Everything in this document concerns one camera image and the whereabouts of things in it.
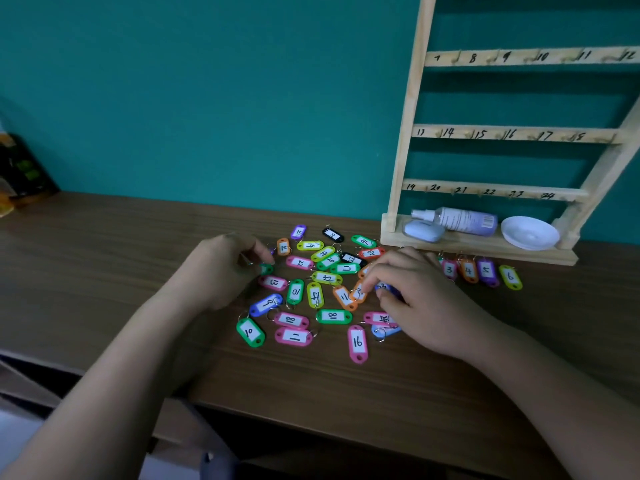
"wooden base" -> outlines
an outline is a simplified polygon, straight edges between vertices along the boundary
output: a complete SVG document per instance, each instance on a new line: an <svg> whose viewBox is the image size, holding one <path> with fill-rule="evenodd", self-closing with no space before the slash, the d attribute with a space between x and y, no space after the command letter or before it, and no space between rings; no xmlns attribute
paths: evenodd
<svg viewBox="0 0 640 480"><path fill-rule="evenodd" d="M382 228L380 230L380 243L387 246L413 246L430 251L462 252L470 255L562 264L564 266L573 266L578 261L578 256L572 250L553 248L546 251L526 251L519 249L505 241L500 230L497 230L491 237L447 231L438 242L419 241L402 233L404 225L412 220L411 216L398 216L395 232L385 231L387 216L388 214L382 214Z"/></svg>

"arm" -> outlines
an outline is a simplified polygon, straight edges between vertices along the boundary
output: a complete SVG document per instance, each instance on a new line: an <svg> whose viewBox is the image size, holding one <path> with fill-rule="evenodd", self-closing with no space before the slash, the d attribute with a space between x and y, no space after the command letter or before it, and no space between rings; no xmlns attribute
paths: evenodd
<svg viewBox="0 0 640 480"><path fill-rule="evenodd" d="M53 412L1 480L137 479L157 420L177 344L192 319L227 306L260 266L273 262L254 237L202 241L169 281L131 317Z"/></svg>
<svg viewBox="0 0 640 480"><path fill-rule="evenodd" d="M378 290L380 304L421 345L462 359L526 414L576 479L640 477L640 410L526 333L486 313L446 279L433 254L382 256L363 283L395 286L406 304Z"/></svg>

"person's left arm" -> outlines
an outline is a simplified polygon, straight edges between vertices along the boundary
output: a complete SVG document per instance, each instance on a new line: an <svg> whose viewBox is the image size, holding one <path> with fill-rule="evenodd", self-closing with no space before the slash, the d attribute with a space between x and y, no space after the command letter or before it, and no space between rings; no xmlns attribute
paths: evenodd
<svg viewBox="0 0 640 480"><path fill-rule="evenodd" d="M5 471L1 480L137 479L177 344L193 318L227 306L260 266L273 263L250 235L202 241L126 323L98 361Z"/></svg>

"forearm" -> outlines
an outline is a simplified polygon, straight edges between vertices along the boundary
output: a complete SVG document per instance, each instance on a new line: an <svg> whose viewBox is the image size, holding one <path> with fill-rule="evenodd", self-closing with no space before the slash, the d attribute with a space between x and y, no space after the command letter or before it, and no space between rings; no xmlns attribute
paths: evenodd
<svg viewBox="0 0 640 480"><path fill-rule="evenodd" d="M497 321L463 358L516 403L572 477L640 477L634 405Z"/></svg>
<svg viewBox="0 0 640 480"><path fill-rule="evenodd" d="M189 319L161 295L140 307L2 479L138 478Z"/></svg>

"green key tag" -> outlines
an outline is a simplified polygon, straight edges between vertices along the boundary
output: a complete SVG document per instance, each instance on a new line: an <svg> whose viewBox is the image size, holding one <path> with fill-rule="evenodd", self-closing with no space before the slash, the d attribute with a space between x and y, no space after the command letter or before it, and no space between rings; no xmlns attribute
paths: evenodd
<svg viewBox="0 0 640 480"><path fill-rule="evenodd" d="M331 256L332 254L335 254L335 248L333 246L327 246L324 249L311 254L311 261L320 262L327 256Z"/></svg>
<svg viewBox="0 0 640 480"><path fill-rule="evenodd" d="M324 271L313 272L311 279L324 285L338 286L342 284L342 277L339 274L325 273Z"/></svg>
<svg viewBox="0 0 640 480"><path fill-rule="evenodd" d="M328 325L347 325L353 320L353 315L346 310L320 310L316 313L316 320Z"/></svg>
<svg viewBox="0 0 640 480"><path fill-rule="evenodd" d="M340 254L332 254L324 259L324 261L320 261L316 263L316 268L320 271L327 271L332 264L340 262Z"/></svg>
<svg viewBox="0 0 640 480"><path fill-rule="evenodd" d="M336 274L356 274L360 270L360 265L354 262L334 264L329 271Z"/></svg>
<svg viewBox="0 0 640 480"><path fill-rule="evenodd" d="M287 292L287 303L298 305L302 301L302 291L305 289L305 282L302 280L292 280Z"/></svg>
<svg viewBox="0 0 640 480"><path fill-rule="evenodd" d="M251 318L243 318L238 321L236 330L250 347L260 347L264 343L264 332Z"/></svg>
<svg viewBox="0 0 640 480"><path fill-rule="evenodd" d="M372 249L376 247L376 242L373 239L369 239L368 237L364 237L363 235L356 234L351 237L351 240L356 244L364 246L366 249Z"/></svg>
<svg viewBox="0 0 640 480"><path fill-rule="evenodd" d="M307 297L309 306L315 310L324 306L324 296L322 294L322 286L318 283L309 283L307 285Z"/></svg>
<svg viewBox="0 0 640 480"><path fill-rule="evenodd" d="M520 281L520 277L516 273L515 268L503 265L498 266L498 271L500 271L504 284L507 285L508 289L514 291L520 291L522 289L522 281Z"/></svg>
<svg viewBox="0 0 640 480"><path fill-rule="evenodd" d="M272 265L270 265L270 264L262 263L262 264L260 265L260 267L262 268L262 270L261 270L261 272L260 272L260 275L261 275L261 276L265 276L265 275L267 275L267 274L271 274L271 273L273 273L273 266L272 266Z"/></svg>

